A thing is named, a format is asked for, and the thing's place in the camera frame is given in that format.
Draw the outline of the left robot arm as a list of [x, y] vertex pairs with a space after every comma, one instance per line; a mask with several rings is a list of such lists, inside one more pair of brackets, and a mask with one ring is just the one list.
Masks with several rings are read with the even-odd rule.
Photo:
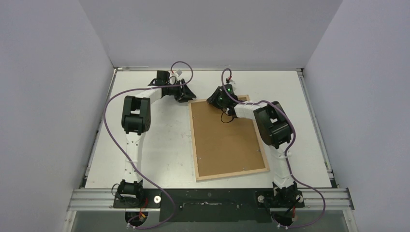
[[151, 126], [151, 105], [164, 96], [173, 96], [178, 102], [187, 102], [196, 95], [180, 79], [182, 71], [157, 71], [149, 89], [124, 98], [121, 126], [126, 138], [126, 161], [123, 178], [117, 188], [118, 197], [132, 208], [143, 206], [146, 196], [141, 170], [143, 141]]

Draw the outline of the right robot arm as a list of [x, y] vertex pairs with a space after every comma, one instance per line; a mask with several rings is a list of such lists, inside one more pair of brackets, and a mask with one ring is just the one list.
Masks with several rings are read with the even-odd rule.
[[274, 207], [304, 207], [304, 198], [288, 167], [288, 158], [280, 145], [289, 144], [293, 130], [277, 101], [256, 103], [239, 100], [231, 84], [216, 88], [206, 102], [222, 110], [232, 118], [251, 119], [256, 122], [262, 141], [269, 147], [273, 158], [273, 200]]

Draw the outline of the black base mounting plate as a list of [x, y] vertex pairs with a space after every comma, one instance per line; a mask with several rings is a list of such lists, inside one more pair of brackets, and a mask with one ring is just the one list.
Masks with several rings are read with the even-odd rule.
[[[204, 199], [205, 192], [194, 193], [189, 188], [190, 193], [195, 199]], [[200, 205], [199, 203], [190, 203], [187, 197], [183, 199], [183, 188], [167, 189], [170, 197], [167, 197], [159, 189], [147, 188], [144, 190], [147, 202], [140, 206], [142, 217], [150, 220], [158, 216], [158, 221], [167, 222], [240, 222], [256, 221], [258, 223], [268, 223], [271, 216], [278, 213], [281, 216], [293, 216], [294, 208], [303, 208], [300, 206], [283, 208], [274, 207], [273, 188], [205, 188], [206, 191], [222, 197], [224, 200], [230, 199], [229, 202], [217, 205]], [[131, 206], [118, 197], [120, 205]]]

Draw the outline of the aluminium front rail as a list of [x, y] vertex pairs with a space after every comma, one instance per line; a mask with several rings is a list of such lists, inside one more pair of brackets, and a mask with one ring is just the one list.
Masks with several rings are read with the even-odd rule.
[[[194, 193], [205, 192], [204, 199], [195, 199], [189, 189], [182, 190], [183, 199], [187, 197], [190, 203], [199, 203], [200, 205], [217, 205], [229, 202], [230, 199], [224, 200], [204, 188], [194, 190]], [[304, 210], [320, 210], [323, 203], [326, 203], [326, 210], [354, 210], [354, 205], [347, 188], [320, 188], [318, 192], [309, 189], [300, 189], [304, 198]], [[136, 206], [120, 205], [119, 199], [113, 196], [110, 189], [75, 189], [72, 193], [69, 205], [69, 211], [138, 211]]]

